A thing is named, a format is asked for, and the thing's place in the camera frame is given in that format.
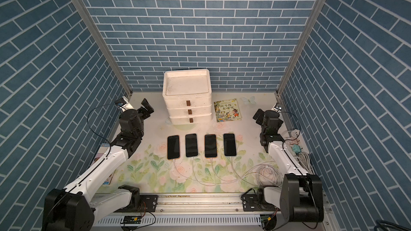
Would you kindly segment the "phone with pale green case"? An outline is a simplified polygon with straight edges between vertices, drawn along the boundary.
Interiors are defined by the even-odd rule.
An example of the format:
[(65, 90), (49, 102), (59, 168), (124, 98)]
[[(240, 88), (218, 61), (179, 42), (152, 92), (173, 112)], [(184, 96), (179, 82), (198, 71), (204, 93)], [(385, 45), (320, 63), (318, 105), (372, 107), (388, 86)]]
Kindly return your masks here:
[(224, 134), (224, 155), (226, 157), (234, 157), (237, 155), (236, 141), (234, 134)]

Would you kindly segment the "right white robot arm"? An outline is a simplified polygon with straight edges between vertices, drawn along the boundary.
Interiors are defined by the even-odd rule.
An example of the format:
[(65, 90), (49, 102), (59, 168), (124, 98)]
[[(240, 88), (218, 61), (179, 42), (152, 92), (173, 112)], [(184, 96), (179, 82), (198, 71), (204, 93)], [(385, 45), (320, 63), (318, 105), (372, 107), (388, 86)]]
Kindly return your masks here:
[(278, 207), (286, 222), (320, 223), (324, 219), (323, 187), (318, 175), (310, 174), (292, 157), (279, 129), (280, 113), (258, 109), (253, 116), (261, 126), (260, 143), (283, 174), (281, 187), (263, 188), (265, 202)]

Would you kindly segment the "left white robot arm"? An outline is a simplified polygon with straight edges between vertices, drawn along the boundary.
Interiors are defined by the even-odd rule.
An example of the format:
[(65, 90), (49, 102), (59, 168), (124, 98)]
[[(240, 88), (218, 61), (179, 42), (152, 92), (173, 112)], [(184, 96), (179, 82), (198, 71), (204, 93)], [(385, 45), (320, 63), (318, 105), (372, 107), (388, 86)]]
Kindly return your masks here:
[(63, 189), (53, 189), (45, 198), (42, 219), (44, 231), (88, 231), (113, 212), (136, 212), (142, 208), (140, 189), (128, 185), (113, 193), (93, 199), (98, 189), (114, 171), (137, 150), (144, 136), (144, 120), (154, 112), (146, 99), (135, 109), (126, 97), (115, 101), (120, 109), (121, 132), (106, 152), (82, 175)]

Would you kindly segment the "phone with red case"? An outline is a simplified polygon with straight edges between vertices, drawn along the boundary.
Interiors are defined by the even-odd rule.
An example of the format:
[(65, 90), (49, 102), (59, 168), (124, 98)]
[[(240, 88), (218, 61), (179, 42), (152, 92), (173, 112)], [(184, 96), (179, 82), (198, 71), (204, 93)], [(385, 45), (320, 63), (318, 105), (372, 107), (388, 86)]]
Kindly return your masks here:
[(217, 157), (217, 140), (216, 135), (208, 134), (204, 136), (204, 153), (206, 158)]

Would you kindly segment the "phone with orange case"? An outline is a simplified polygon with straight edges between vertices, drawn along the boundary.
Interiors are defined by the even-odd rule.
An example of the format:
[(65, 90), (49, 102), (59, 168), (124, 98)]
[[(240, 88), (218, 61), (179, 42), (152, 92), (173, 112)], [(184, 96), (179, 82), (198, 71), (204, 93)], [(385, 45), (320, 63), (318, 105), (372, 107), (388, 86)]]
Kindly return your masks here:
[(178, 135), (169, 136), (167, 139), (168, 160), (180, 158), (180, 139)]

